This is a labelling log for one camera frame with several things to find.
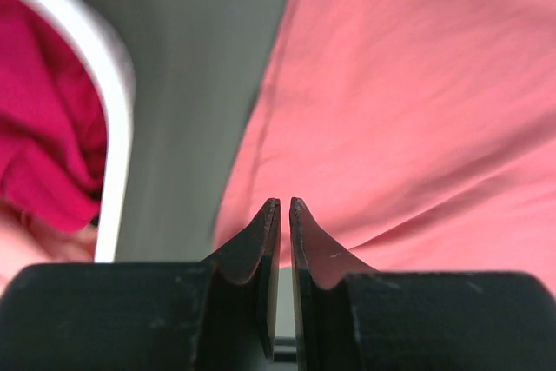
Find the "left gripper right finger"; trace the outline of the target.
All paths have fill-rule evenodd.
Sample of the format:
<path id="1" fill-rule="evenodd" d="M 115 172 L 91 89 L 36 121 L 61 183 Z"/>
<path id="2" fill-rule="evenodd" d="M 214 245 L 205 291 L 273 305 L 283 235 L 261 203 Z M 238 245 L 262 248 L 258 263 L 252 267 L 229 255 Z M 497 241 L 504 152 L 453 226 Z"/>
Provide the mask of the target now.
<path id="1" fill-rule="evenodd" d="M 380 272 L 290 211 L 301 370 L 552 370 L 555 300 L 519 272 Z"/>

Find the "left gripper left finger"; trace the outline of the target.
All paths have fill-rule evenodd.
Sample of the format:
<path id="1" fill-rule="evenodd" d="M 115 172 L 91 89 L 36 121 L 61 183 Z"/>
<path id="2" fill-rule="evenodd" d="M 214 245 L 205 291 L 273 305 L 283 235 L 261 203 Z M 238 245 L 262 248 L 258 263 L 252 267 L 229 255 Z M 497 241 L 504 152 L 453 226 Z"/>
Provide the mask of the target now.
<path id="1" fill-rule="evenodd" d="M 198 262 L 52 263 L 1 299 L 4 370 L 263 370 L 275 343 L 281 207 Z"/>

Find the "salmon pink t shirt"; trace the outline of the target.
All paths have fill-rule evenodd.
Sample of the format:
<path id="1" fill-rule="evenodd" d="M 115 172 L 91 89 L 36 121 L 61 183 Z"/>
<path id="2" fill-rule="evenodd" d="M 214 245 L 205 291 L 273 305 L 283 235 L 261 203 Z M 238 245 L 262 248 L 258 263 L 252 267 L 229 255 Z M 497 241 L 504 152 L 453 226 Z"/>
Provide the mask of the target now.
<path id="1" fill-rule="evenodd" d="M 383 270 L 555 281 L 555 0 L 288 0 L 215 224 L 269 197 Z"/>

